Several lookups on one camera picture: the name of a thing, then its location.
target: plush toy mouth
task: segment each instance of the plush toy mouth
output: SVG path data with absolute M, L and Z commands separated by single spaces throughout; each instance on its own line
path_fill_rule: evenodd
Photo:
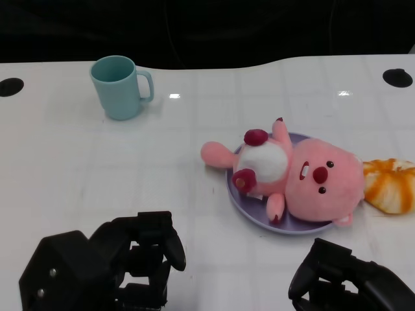
M 306 177 L 308 171 L 309 171 L 309 162 L 306 161 L 304 162 L 303 167 L 301 168 L 300 180 L 303 180 Z

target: black hole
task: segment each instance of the black hole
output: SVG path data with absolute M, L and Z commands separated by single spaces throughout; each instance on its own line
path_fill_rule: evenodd
M 389 69 L 383 73 L 383 80 L 394 87 L 409 87 L 412 85 L 412 77 L 403 69 Z
M 0 82 L 0 97 L 12 96 L 21 91 L 25 84 L 18 78 L 9 78 Z

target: white plush belly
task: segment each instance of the white plush belly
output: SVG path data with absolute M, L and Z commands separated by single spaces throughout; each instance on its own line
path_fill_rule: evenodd
M 260 183 L 270 183 L 281 179 L 287 169 L 288 159 L 284 150 L 267 141 L 261 146 L 248 146 L 239 157 L 237 170 L 249 168 L 255 172 Z

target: plush toy foot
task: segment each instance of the plush toy foot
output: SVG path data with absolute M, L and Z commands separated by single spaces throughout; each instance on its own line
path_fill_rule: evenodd
M 271 194 L 267 203 L 267 216 L 270 222 L 278 224 L 281 220 L 285 208 L 284 195 L 280 193 Z
M 255 172 L 249 168 L 238 170 L 232 176 L 232 183 L 240 192 L 248 193 L 257 185 Z
M 339 227 L 346 227 L 353 223 L 353 214 L 349 214 L 346 217 L 343 217 L 341 219 L 335 219 L 333 220 L 333 222 Z
M 244 142 L 248 146 L 261 146 L 267 140 L 268 133 L 264 130 L 249 130 L 244 136 Z

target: pink plush toy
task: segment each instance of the pink plush toy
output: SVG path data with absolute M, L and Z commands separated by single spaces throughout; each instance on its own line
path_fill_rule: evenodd
M 212 167 L 232 168 L 232 182 L 241 193 L 268 196 L 271 222 L 281 219 L 286 200 L 299 219 L 352 223 L 352 212 L 364 198 L 363 164 L 353 154 L 319 139 L 306 139 L 293 150 L 282 118 L 274 123 L 272 138 L 250 130 L 244 142 L 239 154 L 208 142 L 202 159 Z

